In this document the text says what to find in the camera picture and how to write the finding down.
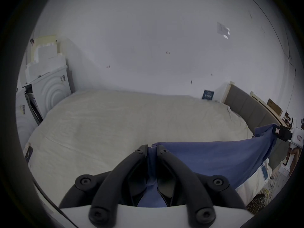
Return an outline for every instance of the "floor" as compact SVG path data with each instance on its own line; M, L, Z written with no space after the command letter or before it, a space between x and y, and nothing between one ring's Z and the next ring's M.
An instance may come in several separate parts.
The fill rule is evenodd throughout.
M264 188L262 189L261 193L266 195L266 202L267 205L271 200L275 198L276 195L282 190L284 185L287 183L289 177L283 176L281 173L278 172L280 166L272 171L272 175L265 184Z

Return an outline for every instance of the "gray upholstered headboard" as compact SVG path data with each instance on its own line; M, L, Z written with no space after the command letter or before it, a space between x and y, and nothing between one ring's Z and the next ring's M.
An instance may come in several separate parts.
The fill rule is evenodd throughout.
M224 104L230 106L232 111L239 114L253 133L255 127L272 123L281 125L268 109L235 85L230 85ZM285 159L288 147L288 142L277 139L276 145L272 148L269 156L269 166L272 169L275 169Z

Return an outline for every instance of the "bed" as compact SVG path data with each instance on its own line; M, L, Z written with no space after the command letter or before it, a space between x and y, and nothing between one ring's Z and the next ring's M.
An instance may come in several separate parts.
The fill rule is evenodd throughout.
M59 205L76 177L110 171L142 144L243 140L253 136L254 127L275 123L252 104L234 85L229 85L224 104L189 96L76 92L49 111L31 135L29 168ZM267 160L268 179L284 147L276 145ZM268 179L259 168L237 188L245 204Z

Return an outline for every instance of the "screw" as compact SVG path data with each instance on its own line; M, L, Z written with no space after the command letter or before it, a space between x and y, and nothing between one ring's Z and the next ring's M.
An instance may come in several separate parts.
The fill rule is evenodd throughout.
M105 224L109 220L108 211L103 208L92 208L90 210L89 219L92 223Z
M215 212L212 208L203 208L196 213L196 220L201 224L211 223L215 220Z
M220 185L223 184L223 181L222 181L221 179L215 179L215 180L213 181L213 183L214 183L215 185L217 185L217 186L220 186Z
M82 185L87 185L87 184L90 184L91 183L91 180L89 178L83 178L80 183Z

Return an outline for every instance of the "cardboard box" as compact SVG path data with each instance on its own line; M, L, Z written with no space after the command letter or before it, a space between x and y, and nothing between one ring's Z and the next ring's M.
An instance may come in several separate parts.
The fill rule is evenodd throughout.
M267 105L270 106L271 109L273 109L275 111L275 113L277 113L279 116L281 116L282 114L282 109L276 104L274 103L271 99L268 100Z

